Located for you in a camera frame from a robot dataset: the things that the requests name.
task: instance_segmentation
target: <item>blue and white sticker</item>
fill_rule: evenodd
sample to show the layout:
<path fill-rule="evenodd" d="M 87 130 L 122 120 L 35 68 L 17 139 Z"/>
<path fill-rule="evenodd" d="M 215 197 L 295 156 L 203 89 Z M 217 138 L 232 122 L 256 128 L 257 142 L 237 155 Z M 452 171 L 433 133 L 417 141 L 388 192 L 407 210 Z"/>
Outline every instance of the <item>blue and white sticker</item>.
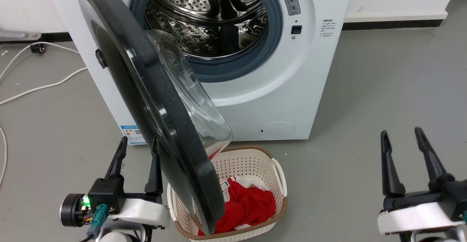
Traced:
<path fill-rule="evenodd" d="M 130 144 L 146 144 L 141 131 L 136 125 L 121 125 L 123 134 L 128 137 Z"/>

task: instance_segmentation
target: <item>white cable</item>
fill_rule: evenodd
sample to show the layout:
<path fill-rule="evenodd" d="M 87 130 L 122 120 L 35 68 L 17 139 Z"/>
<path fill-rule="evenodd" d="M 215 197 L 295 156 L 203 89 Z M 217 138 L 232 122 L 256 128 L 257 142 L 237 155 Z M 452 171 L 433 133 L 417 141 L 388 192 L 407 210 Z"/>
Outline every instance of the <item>white cable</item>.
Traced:
<path fill-rule="evenodd" d="M 57 44 L 51 44 L 51 43 L 47 43 L 47 42 L 37 42 L 37 43 L 33 43 L 33 44 L 30 44 L 28 46 L 26 46 L 24 49 L 22 49 L 18 54 L 16 54 L 16 56 L 13 57 L 13 59 L 10 61 L 10 63 L 7 65 L 7 67 L 3 70 L 3 72 L 0 74 L 0 83 L 1 83 L 1 79 L 3 77 L 3 75 L 5 74 L 5 72 L 7 71 L 7 69 L 10 67 L 10 65 L 13 63 L 13 61 L 16 60 L 16 58 L 18 58 L 18 56 L 25 50 L 27 50 L 31 45 L 35 45 L 35 44 L 48 44 L 48 45 L 51 45 L 51 46 L 56 46 L 56 47 L 59 47 L 59 48 L 62 48 L 62 49 L 65 49 L 65 50 L 68 50 L 68 51 L 73 51 L 77 54 L 80 54 L 78 53 L 77 51 L 73 50 L 73 49 L 70 49 L 70 48 L 66 48 L 64 46 L 59 46 Z M 41 86 L 41 87 L 38 87 L 38 88 L 35 88 L 35 89 L 31 89 L 29 91 L 25 91 L 23 92 L 22 94 L 18 94 L 17 96 L 13 96 L 9 99 L 6 99 L 2 102 L 0 102 L 0 105 L 2 104 L 6 104 L 7 102 L 9 101 L 13 101 L 14 99 L 16 98 L 19 98 L 25 94 L 29 94 L 29 93 L 32 93 L 33 91 L 37 91 L 37 90 L 40 90 L 40 89 L 44 89 L 44 88 L 49 88 L 49 87 L 52 87 L 52 86 L 57 86 L 57 85 L 60 85 L 62 83 L 64 83 L 65 81 L 67 81 L 68 79 L 70 79 L 72 76 L 74 76 L 75 74 L 79 73 L 80 71 L 84 71 L 86 70 L 87 68 L 81 68 L 75 72 L 73 72 L 72 74 L 70 74 L 69 76 L 67 76 L 65 79 L 61 80 L 60 82 L 57 82 L 57 83 L 54 83 L 54 84 L 49 84 L 49 85 L 46 85 L 46 86 Z M 0 126 L 0 133 L 3 137 L 3 144 L 5 145 L 5 162 L 3 163 L 3 169 L 2 169 L 2 172 L 1 172 L 1 175 L 0 175 L 0 187 L 1 187 L 1 184 L 3 182 L 3 178 L 5 177 L 5 172 L 7 171 L 7 160 L 8 160 L 8 147 L 7 147 L 7 137 L 5 136 L 5 132 L 3 131 L 3 129 L 1 128 Z"/>

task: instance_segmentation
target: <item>red cloth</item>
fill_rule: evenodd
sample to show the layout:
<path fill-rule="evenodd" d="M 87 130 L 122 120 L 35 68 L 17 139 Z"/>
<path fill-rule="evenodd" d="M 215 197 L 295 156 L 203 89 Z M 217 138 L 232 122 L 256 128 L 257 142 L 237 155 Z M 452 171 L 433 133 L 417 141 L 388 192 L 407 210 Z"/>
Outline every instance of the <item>red cloth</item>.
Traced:
<path fill-rule="evenodd" d="M 225 203 L 225 214 L 217 222 L 214 234 L 234 231 L 234 227 L 260 224 L 270 219 L 275 212 L 274 195 L 257 187 L 245 188 L 238 182 L 227 180 L 230 201 Z"/>

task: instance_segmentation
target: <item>stainless steel drum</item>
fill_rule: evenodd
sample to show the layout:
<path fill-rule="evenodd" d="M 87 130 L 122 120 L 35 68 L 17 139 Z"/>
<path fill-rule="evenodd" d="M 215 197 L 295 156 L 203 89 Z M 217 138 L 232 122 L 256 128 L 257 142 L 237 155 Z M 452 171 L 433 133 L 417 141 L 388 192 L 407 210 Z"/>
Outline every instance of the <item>stainless steel drum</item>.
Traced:
<path fill-rule="evenodd" d="M 152 29 L 172 34 L 187 56 L 221 59 L 252 46 L 267 27 L 260 0 L 150 0 Z"/>

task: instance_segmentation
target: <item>laundry basket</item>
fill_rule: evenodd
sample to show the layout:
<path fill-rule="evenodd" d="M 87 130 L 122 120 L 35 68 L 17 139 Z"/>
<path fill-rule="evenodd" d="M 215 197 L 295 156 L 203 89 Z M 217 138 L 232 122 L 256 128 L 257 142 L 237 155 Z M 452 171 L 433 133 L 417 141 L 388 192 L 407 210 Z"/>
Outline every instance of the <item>laundry basket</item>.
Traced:
<path fill-rule="evenodd" d="M 198 235 L 197 225 L 169 184 L 167 202 L 170 216 L 179 232 L 191 241 L 235 242 L 269 231 L 284 215 L 287 208 L 287 184 L 280 164 L 268 151 L 257 146 L 226 149 L 211 161 L 221 182 L 234 175 L 260 179 L 274 195 L 275 214 L 268 221 L 245 229 L 222 234 Z"/>

